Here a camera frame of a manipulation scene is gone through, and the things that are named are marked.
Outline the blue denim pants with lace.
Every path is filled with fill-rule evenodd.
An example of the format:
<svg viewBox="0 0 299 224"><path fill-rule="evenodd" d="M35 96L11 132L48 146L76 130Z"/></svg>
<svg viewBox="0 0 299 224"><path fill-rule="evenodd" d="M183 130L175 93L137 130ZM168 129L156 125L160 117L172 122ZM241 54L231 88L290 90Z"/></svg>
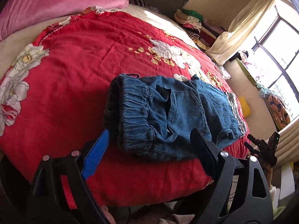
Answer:
<svg viewBox="0 0 299 224"><path fill-rule="evenodd" d="M115 77L104 125L112 141L127 152L157 161L195 158L192 130L220 149L247 133L236 96L197 76L185 81L160 75Z"/></svg>

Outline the colourful patterned cushion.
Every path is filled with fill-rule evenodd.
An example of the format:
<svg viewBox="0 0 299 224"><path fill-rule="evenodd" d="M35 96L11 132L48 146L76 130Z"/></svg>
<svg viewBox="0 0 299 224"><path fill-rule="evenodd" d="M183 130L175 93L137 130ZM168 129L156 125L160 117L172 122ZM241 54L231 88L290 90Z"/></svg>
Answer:
<svg viewBox="0 0 299 224"><path fill-rule="evenodd" d="M277 128L279 130L284 129L290 124L290 116L283 100L279 96L269 95L267 96L266 101Z"/></svg>

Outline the yellow box on floor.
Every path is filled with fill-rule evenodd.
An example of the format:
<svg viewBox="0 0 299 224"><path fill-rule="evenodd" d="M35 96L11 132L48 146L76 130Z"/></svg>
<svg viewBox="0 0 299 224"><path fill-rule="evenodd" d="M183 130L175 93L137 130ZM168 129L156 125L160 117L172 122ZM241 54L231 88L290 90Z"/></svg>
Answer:
<svg viewBox="0 0 299 224"><path fill-rule="evenodd" d="M245 98L243 96L239 97L239 102L240 102L244 117L245 118L249 117L251 115L251 109L249 108L249 105L247 104Z"/></svg>

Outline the red floral quilt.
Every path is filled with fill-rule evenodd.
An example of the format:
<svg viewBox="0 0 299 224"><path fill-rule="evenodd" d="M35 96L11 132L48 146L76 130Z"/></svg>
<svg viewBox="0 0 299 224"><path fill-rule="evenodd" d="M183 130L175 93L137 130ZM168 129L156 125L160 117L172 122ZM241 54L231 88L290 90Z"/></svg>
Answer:
<svg viewBox="0 0 299 224"><path fill-rule="evenodd" d="M110 82L121 73L183 75L201 69L230 91L216 66L181 29L124 11L85 11L52 23L17 50L1 79L1 150L27 182L44 155L63 157L101 133ZM205 188L200 162L146 162L110 145L88 186L97 203L166 202Z"/></svg>

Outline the cream window curtain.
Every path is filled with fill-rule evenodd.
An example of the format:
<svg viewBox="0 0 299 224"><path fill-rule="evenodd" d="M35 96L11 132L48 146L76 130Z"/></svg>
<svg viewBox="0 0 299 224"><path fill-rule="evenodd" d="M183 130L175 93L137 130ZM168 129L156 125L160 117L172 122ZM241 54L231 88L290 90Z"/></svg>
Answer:
<svg viewBox="0 0 299 224"><path fill-rule="evenodd" d="M231 58L256 28L275 0L251 0L233 19L228 31L223 32L205 54L222 66Z"/></svg>

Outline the stack of folded clothes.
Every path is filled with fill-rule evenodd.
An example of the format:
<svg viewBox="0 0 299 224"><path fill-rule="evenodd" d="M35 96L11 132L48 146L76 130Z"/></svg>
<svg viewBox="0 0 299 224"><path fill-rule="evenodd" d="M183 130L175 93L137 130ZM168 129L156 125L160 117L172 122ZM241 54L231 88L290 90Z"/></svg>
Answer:
<svg viewBox="0 0 299 224"><path fill-rule="evenodd" d="M177 9L174 19L202 51L209 50L216 39L225 32L223 27L212 25L194 10Z"/></svg>

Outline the striped dark pillow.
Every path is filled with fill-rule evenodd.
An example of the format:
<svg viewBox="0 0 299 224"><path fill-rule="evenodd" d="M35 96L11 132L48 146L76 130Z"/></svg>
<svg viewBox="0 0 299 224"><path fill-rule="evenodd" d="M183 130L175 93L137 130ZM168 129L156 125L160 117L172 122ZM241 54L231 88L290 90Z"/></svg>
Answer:
<svg viewBox="0 0 299 224"><path fill-rule="evenodd" d="M129 0L129 4L140 7L147 7L147 3L144 0Z"/></svg>

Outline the pink folded blanket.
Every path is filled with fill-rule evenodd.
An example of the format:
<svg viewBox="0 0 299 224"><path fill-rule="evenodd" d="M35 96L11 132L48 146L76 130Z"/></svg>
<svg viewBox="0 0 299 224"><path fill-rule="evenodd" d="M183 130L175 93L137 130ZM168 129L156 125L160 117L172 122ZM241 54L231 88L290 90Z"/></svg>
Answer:
<svg viewBox="0 0 299 224"><path fill-rule="evenodd" d="M1 40L26 27L80 13L87 7L125 8L129 0L8 0L1 11Z"/></svg>

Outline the dark metal window frame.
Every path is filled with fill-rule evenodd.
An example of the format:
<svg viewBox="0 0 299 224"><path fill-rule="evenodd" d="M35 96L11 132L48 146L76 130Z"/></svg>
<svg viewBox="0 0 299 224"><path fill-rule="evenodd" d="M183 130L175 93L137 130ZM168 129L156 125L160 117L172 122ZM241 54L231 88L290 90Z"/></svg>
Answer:
<svg viewBox="0 0 299 224"><path fill-rule="evenodd" d="M257 83L298 100L298 12L276 2L250 35L248 70Z"/></svg>

